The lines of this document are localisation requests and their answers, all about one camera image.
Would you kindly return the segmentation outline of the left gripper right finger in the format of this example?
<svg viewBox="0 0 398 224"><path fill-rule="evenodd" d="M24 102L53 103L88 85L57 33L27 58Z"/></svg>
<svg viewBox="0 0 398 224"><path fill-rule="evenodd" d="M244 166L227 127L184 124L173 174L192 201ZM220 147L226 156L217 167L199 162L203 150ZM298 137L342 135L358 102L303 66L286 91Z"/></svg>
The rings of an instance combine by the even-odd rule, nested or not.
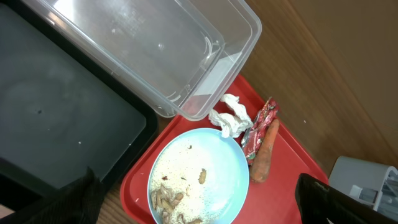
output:
<svg viewBox="0 0 398 224"><path fill-rule="evenodd" d="M295 201L303 224L397 224L305 173L298 177Z"/></svg>

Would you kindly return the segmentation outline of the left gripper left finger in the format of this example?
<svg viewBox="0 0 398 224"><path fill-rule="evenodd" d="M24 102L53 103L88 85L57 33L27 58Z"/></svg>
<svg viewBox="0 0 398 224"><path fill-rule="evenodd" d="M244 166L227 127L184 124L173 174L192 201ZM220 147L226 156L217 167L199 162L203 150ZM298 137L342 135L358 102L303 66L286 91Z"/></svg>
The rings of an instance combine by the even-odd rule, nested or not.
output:
<svg viewBox="0 0 398 224"><path fill-rule="evenodd" d="M90 168L53 195L1 218L1 224L96 224L104 185Z"/></svg>

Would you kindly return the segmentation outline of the orange carrot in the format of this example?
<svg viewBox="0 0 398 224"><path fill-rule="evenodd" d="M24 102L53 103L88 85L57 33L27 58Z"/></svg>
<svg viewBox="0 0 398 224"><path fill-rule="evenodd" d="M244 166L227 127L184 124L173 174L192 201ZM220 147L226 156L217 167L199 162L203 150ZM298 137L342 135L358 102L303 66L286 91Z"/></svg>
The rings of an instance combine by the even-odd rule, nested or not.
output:
<svg viewBox="0 0 398 224"><path fill-rule="evenodd" d="M271 168L272 150L274 142L279 130L280 122L275 119L271 122L262 144L254 158L254 161L249 169L249 175L252 181L263 183L269 176Z"/></svg>

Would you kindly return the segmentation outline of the red snack wrapper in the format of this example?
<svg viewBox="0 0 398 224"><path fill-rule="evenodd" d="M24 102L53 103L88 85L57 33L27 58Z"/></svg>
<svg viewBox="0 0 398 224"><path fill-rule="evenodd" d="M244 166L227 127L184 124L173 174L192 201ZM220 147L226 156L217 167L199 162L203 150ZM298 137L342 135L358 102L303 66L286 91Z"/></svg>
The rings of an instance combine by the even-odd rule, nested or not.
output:
<svg viewBox="0 0 398 224"><path fill-rule="evenodd" d="M273 97L270 97L262 109L258 111L257 116L253 121L253 126L246 130L241 140L241 145L249 166L252 165L262 144L262 140L266 135L267 128L277 116L278 110L279 105Z"/></svg>

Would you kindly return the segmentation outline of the white tissue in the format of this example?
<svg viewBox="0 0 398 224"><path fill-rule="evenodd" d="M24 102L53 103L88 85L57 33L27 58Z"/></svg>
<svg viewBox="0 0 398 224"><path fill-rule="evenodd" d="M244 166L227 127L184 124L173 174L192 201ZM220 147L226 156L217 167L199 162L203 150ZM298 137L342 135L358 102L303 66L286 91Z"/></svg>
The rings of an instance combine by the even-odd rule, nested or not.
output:
<svg viewBox="0 0 398 224"><path fill-rule="evenodd" d="M237 138L245 130L253 126L252 119L246 111L246 107L239 103L239 97L232 94L224 94L221 102L225 103L234 114L219 113L212 109L209 114L211 124L221 128L221 136L223 138Z"/></svg>

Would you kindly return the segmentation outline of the light blue plate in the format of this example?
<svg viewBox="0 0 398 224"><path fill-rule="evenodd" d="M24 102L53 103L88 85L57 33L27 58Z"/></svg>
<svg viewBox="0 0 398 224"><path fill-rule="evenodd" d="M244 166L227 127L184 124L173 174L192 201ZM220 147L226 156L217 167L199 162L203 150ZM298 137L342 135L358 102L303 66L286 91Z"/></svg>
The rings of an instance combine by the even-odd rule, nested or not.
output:
<svg viewBox="0 0 398 224"><path fill-rule="evenodd" d="M232 223L248 188L240 145L217 129L198 128L161 150L150 170L147 199L156 223Z"/></svg>

